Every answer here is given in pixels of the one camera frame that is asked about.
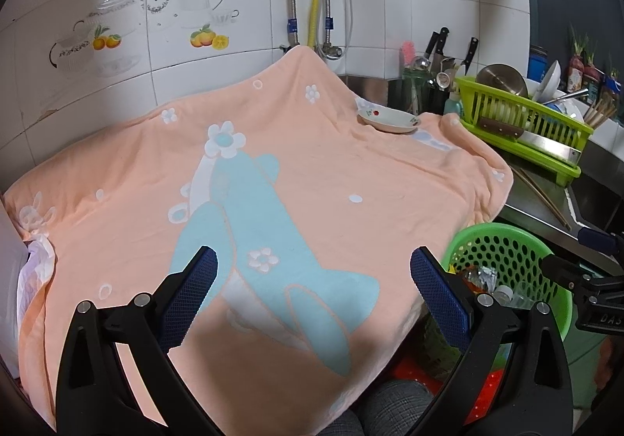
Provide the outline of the green perforated plastic basket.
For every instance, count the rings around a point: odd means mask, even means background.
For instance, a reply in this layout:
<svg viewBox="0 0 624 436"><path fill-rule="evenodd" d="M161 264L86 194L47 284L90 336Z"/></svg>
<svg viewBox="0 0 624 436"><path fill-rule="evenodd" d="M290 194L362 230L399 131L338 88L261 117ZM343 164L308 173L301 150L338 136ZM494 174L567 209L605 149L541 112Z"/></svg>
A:
<svg viewBox="0 0 624 436"><path fill-rule="evenodd" d="M512 290L518 305L550 305L560 336L566 338L572 321L572 294L542 274L539 261L552 251L525 230L500 223L480 224L458 232L441 261L446 271L486 268L496 273L495 286Z"/></svg>

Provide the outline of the wooden chopstick on counter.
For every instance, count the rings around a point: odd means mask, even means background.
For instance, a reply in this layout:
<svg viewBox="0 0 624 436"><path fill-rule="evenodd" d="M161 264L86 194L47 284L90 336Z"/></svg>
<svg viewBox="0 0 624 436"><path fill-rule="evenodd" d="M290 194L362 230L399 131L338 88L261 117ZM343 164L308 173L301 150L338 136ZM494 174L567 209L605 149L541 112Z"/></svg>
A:
<svg viewBox="0 0 624 436"><path fill-rule="evenodd" d="M552 199L547 195L547 193L538 186L537 182L532 179L522 168L511 167L514 175L519 178L536 196L537 198L549 209L549 211L554 215L554 217L560 222L560 224L567 230L571 231L571 224L568 222L565 215L560 212L555 206L555 203Z"/></svg>

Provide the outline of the green dish drying rack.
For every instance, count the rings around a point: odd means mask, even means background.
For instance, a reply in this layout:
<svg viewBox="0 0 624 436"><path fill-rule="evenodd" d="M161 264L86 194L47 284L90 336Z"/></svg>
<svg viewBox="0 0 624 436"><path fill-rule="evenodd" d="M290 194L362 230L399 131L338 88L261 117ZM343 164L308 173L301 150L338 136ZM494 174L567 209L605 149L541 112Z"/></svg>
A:
<svg viewBox="0 0 624 436"><path fill-rule="evenodd" d="M585 122L578 121L529 98L479 84L473 77L456 79L463 105L461 122L471 133L494 147L519 156L555 174L556 184L567 187L581 175L580 162L567 165L510 137L503 137L478 126L480 118L489 118L569 145L582 153L593 133Z"/></svg>

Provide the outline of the small white floral dish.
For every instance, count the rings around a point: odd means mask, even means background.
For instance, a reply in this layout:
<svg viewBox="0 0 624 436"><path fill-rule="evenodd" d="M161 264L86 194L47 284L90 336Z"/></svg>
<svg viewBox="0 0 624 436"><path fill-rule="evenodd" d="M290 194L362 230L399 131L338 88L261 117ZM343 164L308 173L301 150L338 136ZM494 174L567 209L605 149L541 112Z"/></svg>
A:
<svg viewBox="0 0 624 436"><path fill-rule="evenodd" d="M420 119L413 114L394 108L359 108L358 118L376 130L391 134L413 133L420 124Z"/></svg>

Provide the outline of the peach floral towel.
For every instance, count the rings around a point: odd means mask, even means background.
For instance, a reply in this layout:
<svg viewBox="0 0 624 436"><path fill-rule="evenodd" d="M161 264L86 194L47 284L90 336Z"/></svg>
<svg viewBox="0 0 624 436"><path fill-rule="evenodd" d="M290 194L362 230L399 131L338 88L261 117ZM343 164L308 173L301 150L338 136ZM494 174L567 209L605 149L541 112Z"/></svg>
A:
<svg viewBox="0 0 624 436"><path fill-rule="evenodd" d="M199 248L218 275L171 361L229 435L312 435L340 416L423 314L410 257L442 257L500 212L505 161L454 115L413 135L358 121L312 50L71 145L4 201L55 254L19 340L22 385L55 419L75 306L128 303Z"/></svg>

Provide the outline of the clear plastic bottle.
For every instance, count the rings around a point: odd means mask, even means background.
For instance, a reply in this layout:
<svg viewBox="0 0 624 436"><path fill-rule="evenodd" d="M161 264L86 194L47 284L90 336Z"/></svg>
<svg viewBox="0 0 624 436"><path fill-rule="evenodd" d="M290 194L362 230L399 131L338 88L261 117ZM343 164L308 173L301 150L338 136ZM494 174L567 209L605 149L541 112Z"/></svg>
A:
<svg viewBox="0 0 624 436"><path fill-rule="evenodd" d="M468 266L458 271L458 275L475 293L487 293L502 306L530 309L534 303L525 283L512 287L510 283L499 278L493 267Z"/></svg>

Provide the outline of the white plastic bag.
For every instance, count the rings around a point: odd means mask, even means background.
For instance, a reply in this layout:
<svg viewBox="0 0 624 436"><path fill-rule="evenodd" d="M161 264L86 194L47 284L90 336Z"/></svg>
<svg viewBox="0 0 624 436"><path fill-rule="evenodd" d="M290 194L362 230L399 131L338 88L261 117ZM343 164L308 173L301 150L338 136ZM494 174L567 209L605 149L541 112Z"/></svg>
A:
<svg viewBox="0 0 624 436"><path fill-rule="evenodd" d="M56 253L44 234L37 234L28 244L28 260L21 268L17 282L17 328L35 296L50 282L55 271Z"/></svg>

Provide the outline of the steel bowl in rack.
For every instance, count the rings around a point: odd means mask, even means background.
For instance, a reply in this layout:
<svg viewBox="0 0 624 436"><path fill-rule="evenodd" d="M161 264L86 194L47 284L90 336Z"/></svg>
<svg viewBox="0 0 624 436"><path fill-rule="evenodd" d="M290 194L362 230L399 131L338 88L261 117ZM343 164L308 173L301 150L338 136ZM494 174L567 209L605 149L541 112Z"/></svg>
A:
<svg viewBox="0 0 624 436"><path fill-rule="evenodd" d="M525 78L510 65L502 63L486 65L477 74L476 82L523 98L529 96Z"/></svg>

